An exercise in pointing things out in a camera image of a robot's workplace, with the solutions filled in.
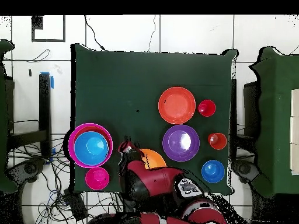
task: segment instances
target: small red bowl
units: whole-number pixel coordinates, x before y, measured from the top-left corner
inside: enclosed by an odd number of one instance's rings
[[[203,100],[197,109],[202,116],[211,117],[216,111],[216,105],[212,100]]]
[[[208,136],[208,142],[213,149],[219,151],[227,145],[227,137],[222,133],[212,133]]]

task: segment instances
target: blue bowl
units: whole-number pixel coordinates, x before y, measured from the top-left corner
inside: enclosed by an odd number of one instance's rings
[[[225,173],[224,166],[217,160],[209,160],[206,162],[202,169],[201,175],[209,183],[217,183],[223,179]]]
[[[74,151],[80,162],[94,166],[105,160],[109,147],[107,140],[100,133],[87,131],[76,139]]]

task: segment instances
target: bowl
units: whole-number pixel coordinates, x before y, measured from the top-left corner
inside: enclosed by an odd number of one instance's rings
[[[106,159],[109,148],[107,140],[100,133],[87,131],[76,139],[74,151],[80,162],[94,166]]]
[[[105,164],[108,161],[108,159],[111,157],[112,150],[113,150],[112,137],[109,134],[109,132],[101,125],[98,125],[98,124],[95,124],[95,123],[84,123],[84,124],[81,124],[81,125],[77,126],[74,129],[74,131],[71,133],[71,135],[69,136],[69,140],[68,140],[69,155],[78,166],[85,167],[85,168],[91,168],[91,166],[88,166],[88,165],[80,162],[80,160],[76,157],[76,154],[75,154],[75,151],[74,151],[74,145],[75,145],[76,139],[82,133],[87,132],[87,131],[95,131],[95,132],[101,134],[107,140],[109,151],[108,151],[108,154],[106,156],[106,159],[103,162],[101,162],[97,165],[94,165],[94,167],[99,167],[99,166]]]
[[[208,136],[208,142],[213,149],[219,151],[227,145],[227,137],[222,133],[212,133]]]
[[[95,191],[102,190],[109,183],[109,174],[102,167],[94,167],[86,173],[85,182],[90,189]]]
[[[212,100],[203,100],[197,109],[202,116],[211,117],[216,111],[216,105]]]
[[[217,183],[224,178],[225,169],[221,162],[209,160],[201,168],[201,175],[209,183]]]
[[[141,151],[144,154],[142,160],[145,163],[146,169],[154,169],[156,167],[166,167],[166,163],[163,157],[156,151],[153,151],[151,149],[141,149]]]
[[[175,125],[167,130],[162,146],[165,154],[176,162],[193,158],[199,150],[199,136],[188,125]]]

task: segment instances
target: orange plate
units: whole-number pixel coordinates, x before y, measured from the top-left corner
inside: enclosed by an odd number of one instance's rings
[[[161,155],[151,149],[141,149],[144,154],[142,160],[145,162],[146,169],[154,169],[155,167],[166,167],[166,163]]]
[[[167,89],[161,95],[158,103],[161,117],[171,124],[187,122],[193,116],[195,108],[194,96],[183,87]]]

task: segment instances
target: small pink bowl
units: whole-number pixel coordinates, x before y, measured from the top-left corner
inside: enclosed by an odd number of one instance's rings
[[[109,183],[109,173],[102,167],[94,167],[86,173],[85,182],[90,189],[102,190]]]
[[[88,165],[80,162],[79,159],[76,157],[76,154],[74,151],[74,145],[75,145],[76,139],[85,131],[95,131],[97,133],[102,134],[106,138],[107,143],[108,143],[109,151],[108,151],[108,155],[107,155],[106,159],[103,162],[101,162],[97,165],[94,165],[94,166],[88,166]],[[94,124],[94,123],[81,124],[78,127],[76,127],[75,130],[72,132],[72,134],[69,136],[68,151],[69,151],[70,157],[72,157],[72,159],[78,166],[81,166],[81,167],[84,167],[87,169],[99,167],[99,166],[103,165],[104,163],[106,163],[108,161],[108,159],[111,157],[112,149],[113,149],[113,142],[112,142],[111,135],[104,127],[102,127],[101,125],[98,125],[98,124]]]

